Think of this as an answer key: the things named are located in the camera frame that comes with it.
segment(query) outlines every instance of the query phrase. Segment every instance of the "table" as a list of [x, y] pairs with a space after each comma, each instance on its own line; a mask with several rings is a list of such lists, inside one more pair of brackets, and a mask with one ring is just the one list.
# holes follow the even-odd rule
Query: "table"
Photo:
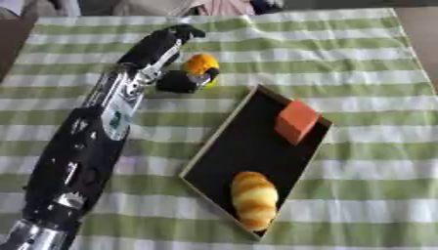
[[[398, 8], [396, 12], [432, 83], [438, 85], [438, 29], [433, 25], [438, 20], [438, 7]], [[0, 81], [13, 63], [33, 23], [0, 21], [0, 31], [8, 34], [0, 45]]]
[[[85, 220], [75, 249], [438, 245], [438, 104], [391, 10], [191, 21], [209, 35], [185, 46], [184, 55], [217, 58], [218, 86], [145, 99], [108, 192]], [[18, 215], [22, 184], [71, 107], [106, 65], [165, 23], [172, 20], [40, 21], [0, 91], [0, 233]], [[273, 229], [253, 244], [176, 175], [247, 85], [260, 82], [299, 97], [334, 126]]]

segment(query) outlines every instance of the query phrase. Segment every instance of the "bread roll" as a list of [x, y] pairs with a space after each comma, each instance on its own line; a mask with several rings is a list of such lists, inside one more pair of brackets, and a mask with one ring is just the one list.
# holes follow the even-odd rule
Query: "bread roll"
[[249, 230], [266, 229], [277, 215], [277, 190], [260, 173], [237, 174], [232, 183], [232, 197], [239, 220]]

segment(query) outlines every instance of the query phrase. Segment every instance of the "background object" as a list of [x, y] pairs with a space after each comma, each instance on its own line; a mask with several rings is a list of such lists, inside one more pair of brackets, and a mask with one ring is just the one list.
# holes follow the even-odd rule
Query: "background object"
[[[435, 217], [427, 212], [436, 211], [431, 163], [438, 159], [438, 106], [392, 10], [184, 21], [214, 32], [187, 48], [182, 62], [199, 52], [214, 56], [222, 84], [189, 99], [144, 103], [108, 193], [86, 222], [82, 235], [90, 237], [79, 238], [77, 249], [253, 248], [200, 206], [175, 175], [247, 85], [260, 82], [288, 97], [299, 94], [336, 126], [287, 200], [293, 209], [273, 228], [278, 237], [267, 237], [258, 247], [438, 245]], [[8, 121], [0, 127], [1, 233], [22, 207], [15, 193], [22, 191], [29, 166], [66, 110], [81, 102], [107, 63], [145, 33], [173, 22], [163, 17], [39, 21], [0, 91], [0, 115]], [[339, 217], [340, 209], [349, 217]]]

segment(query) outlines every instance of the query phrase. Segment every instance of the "orange cube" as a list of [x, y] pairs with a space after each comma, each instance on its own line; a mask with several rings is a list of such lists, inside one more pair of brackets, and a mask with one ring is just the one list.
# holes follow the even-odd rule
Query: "orange cube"
[[275, 130], [291, 144], [297, 145], [315, 126], [321, 114], [301, 101], [290, 102], [277, 116]]

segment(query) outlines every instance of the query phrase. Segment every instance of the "robotic arm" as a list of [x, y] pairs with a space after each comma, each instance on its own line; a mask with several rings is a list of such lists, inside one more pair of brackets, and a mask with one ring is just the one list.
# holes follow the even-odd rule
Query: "robotic arm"
[[74, 109], [40, 156], [25, 189], [22, 218], [0, 250], [66, 250], [112, 174], [144, 88], [191, 93], [219, 71], [193, 75], [163, 72], [192, 37], [187, 24], [150, 34], [105, 72], [81, 107]]

